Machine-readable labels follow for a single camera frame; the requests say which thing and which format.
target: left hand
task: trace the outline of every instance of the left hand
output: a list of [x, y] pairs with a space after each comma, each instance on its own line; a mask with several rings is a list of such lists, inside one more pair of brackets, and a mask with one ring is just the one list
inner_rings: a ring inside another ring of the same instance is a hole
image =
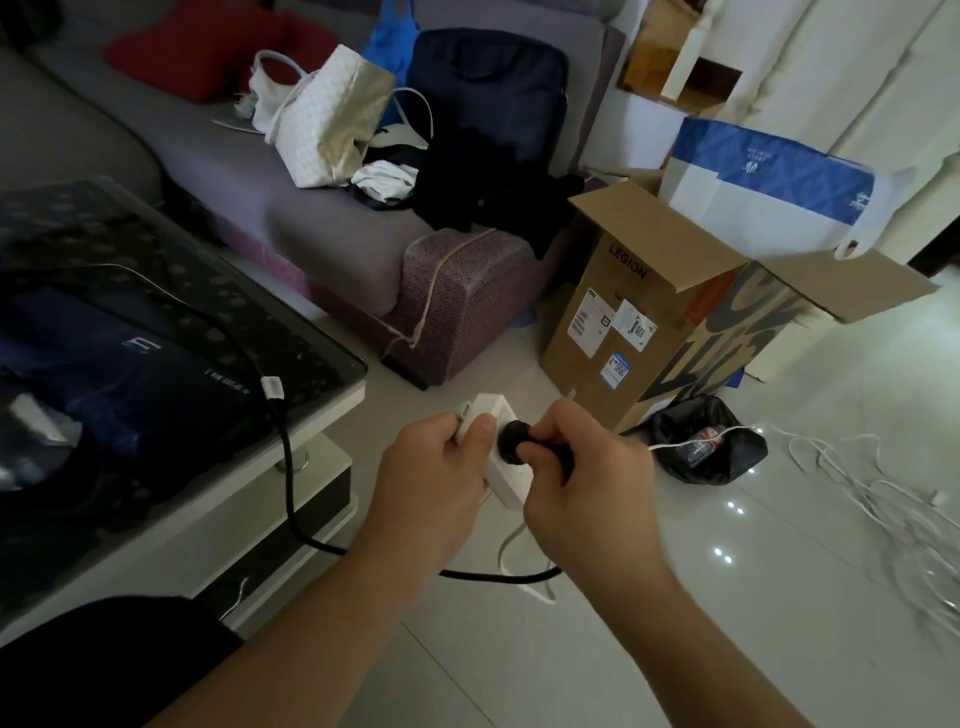
[[350, 553], [415, 590], [444, 569], [473, 528], [496, 418], [480, 415], [460, 447], [453, 413], [405, 426], [383, 453], [367, 519]]

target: tangled white cable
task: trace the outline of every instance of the tangled white cable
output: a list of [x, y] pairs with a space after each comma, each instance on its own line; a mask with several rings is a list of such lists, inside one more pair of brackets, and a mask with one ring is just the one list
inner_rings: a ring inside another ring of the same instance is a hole
[[[736, 425], [728, 427], [719, 435], [709, 438], [723, 437], [736, 429], [753, 429], [762, 431], [762, 427], [774, 430], [785, 437], [787, 452], [793, 462], [804, 473], [811, 471], [804, 466], [796, 452], [796, 447], [807, 444], [817, 451], [816, 466], [830, 475], [830, 480], [840, 485], [844, 495], [863, 511], [866, 516], [883, 528], [893, 542], [901, 549], [904, 556], [909, 557], [916, 566], [920, 583], [923, 584], [925, 594], [920, 598], [911, 594], [910, 589], [897, 581], [903, 597], [914, 607], [924, 612], [940, 626], [955, 637], [960, 637], [960, 544], [957, 536], [960, 535], [960, 523], [950, 518], [940, 510], [946, 495], [939, 491], [923, 494], [913, 488], [895, 483], [880, 465], [880, 438], [868, 432], [852, 437], [845, 437], [832, 444], [826, 440], [796, 432], [787, 432], [774, 425]], [[874, 467], [887, 476], [871, 482], [866, 482], [850, 473], [844, 464], [843, 458], [836, 446], [855, 440], [876, 440], [874, 453]], [[650, 449], [679, 448], [691, 443], [707, 442], [708, 438], [694, 438], [682, 443], [658, 444]], [[501, 573], [510, 575], [504, 566], [504, 554], [510, 544], [526, 529], [526, 524], [517, 528], [500, 547], [497, 561]], [[945, 594], [945, 585], [950, 585], [958, 595]], [[520, 589], [545, 604], [555, 604], [556, 597], [550, 589], [549, 582], [544, 584], [546, 594], [522, 585]]]

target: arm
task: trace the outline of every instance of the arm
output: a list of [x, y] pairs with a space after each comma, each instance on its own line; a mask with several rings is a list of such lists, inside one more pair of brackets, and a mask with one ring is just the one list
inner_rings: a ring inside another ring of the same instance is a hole
[[178, 726], [335, 726], [428, 578], [467, 540], [495, 419], [456, 448], [456, 415], [401, 430], [350, 553], [157, 716]]
[[524, 443], [534, 469], [524, 517], [543, 552], [569, 574], [634, 658], [675, 728], [811, 728], [686, 593], [667, 564], [654, 509], [653, 459], [559, 400], [530, 434], [566, 442], [554, 454]]

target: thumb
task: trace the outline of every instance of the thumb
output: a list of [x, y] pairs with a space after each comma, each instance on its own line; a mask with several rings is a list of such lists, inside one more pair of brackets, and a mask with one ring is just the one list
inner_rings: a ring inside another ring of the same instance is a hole
[[467, 430], [460, 445], [460, 461], [472, 470], [482, 473], [496, 439], [496, 418], [488, 413], [477, 417]]
[[534, 471], [533, 489], [554, 489], [564, 484], [564, 468], [560, 460], [549, 449], [537, 443], [520, 443], [516, 454]]

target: white string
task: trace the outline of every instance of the white string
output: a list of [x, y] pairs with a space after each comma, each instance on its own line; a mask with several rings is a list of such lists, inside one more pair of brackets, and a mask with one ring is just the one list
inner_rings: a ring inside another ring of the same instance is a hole
[[[525, 530], [527, 530], [527, 524], [521, 523], [519, 528], [517, 528], [512, 534], [504, 539], [504, 542], [500, 545], [500, 550], [497, 551], [496, 564], [500, 567], [500, 573], [502, 573], [504, 576], [513, 576], [513, 574], [507, 570], [506, 565], [503, 563], [507, 548], [509, 548], [510, 544], [516, 541], [516, 539], [518, 539]], [[546, 562], [546, 567], [548, 569], [553, 569], [553, 562], [548, 559]], [[550, 587], [549, 581], [543, 582], [543, 590], [546, 592], [546, 594], [541, 594], [529, 584], [516, 584], [516, 587], [522, 592], [532, 596], [534, 599], [538, 599], [539, 601], [543, 602], [544, 604], [557, 603], [557, 595], [553, 593], [553, 589]]]
[[755, 425], [734, 425], [732, 427], [727, 427], [727, 429], [721, 430], [719, 434], [716, 434], [713, 437], [695, 437], [692, 440], [684, 440], [681, 443], [660, 443], [659, 445], [651, 445], [649, 449], [682, 448], [684, 445], [692, 445], [693, 443], [709, 443], [714, 440], [719, 440], [728, 432], [733, 432], [735, 429], [753, 429], [754, 427]]
[[437, 263], [437, 267], [434, 268], [433, 270], [433, 276], [430, 278], [430, 287], [427, 289], [426, 302], [423, 304], [423, 313], [420, 315], [420, 320], [417, 321], [417, 325], [414, 326], [414, 332], [412, 335], [407, 336], [407, 334], [403, 333], [402, 331], [398, 331], [392, 326], [390, 326], [390, 324], [388, 324], [386, 321], [381, 319], [379, 316], [372, 316], [373, 319], [378, 324], [380, 324], [382, 327], [387, 329], [391, 334], [393, 334], [396, 337], [393, 341], [390, 342], [389, 348], [391, 348], [397, 341], [405, 341], [411, 349], [414, 349], [417, 346], [417, 344], [420, 342], [420, 337], [423, 334], [423, 327], [426, 325], [427, 314], [430, 312], [430, 304], [433, 301], [433, 289], [436, 287], [437, 279], [440, 277], [440, 269], [444, 267], [444, 265], [448, 260], [450, 260], [454, 255], [462, 251], [467, 245], [469, 245], [470, 243], [476, 242], [480, 238], [486, 237], [492, 232], [496, 232], [496, 228], [486, 228], [485, 230], [478, 232], [477, 234], [461, 242], [457, 247], [447, 252], [446, 255], [444, 255], [444, 257], [440, 259], [440, 262]]
[[[817, 450], [816, 467], [830, 475], [830, 480], [843, 488], [844, 495], [855, 504], [871, 521], [886, 531], [900, 547], [902, 555], [909, 557], [917, 568], [920, 581], [924, 584], [927, 594], [923, 599], [917, 599], [901, 584], [900, 593], [915, 608], [927, 614], [954, 637], [960, 637], [960, 597], [944, 595], [936, 585], [937, 577], [946, 578], [952, 582], [960, 595], [960, 546], [957, 536], [960, 535], [960, 523], [943, 513], [935, 501], [939, 496], [937, 491], [930, 494], [900, 485], [888, 479], [887, 473], [880, 465], [880, 437], [873, 432], [865, 432], [829, 443], [817, 437], [799, 435], [788, 432], [774, 425], [735, 425], [722, 430], [710, 438], [695, 438], [682, 443], [664, 443], [652, 445], [650, 449], [679, 448], [691, 443], [705, 443], [722, 438], [728, 432], [736, 429], [752, 429], [762, 432], [762, 427], [778, 432], [787, 441], [787, 452], [794, 464], [804, 473], [812, 474], [801, 462], [795, 447], [810, 445]], [[874, 452], [874, 467], [886, 475], [869, 483], [853, 475], [846, 467], [843, 457], [836, 446], [856, 440], [876, 441]], [[898, 502], [904, 498], [911, 501], [910, 505]], [[931, 558], [937, 564], [925, 564], [924, 557]]]

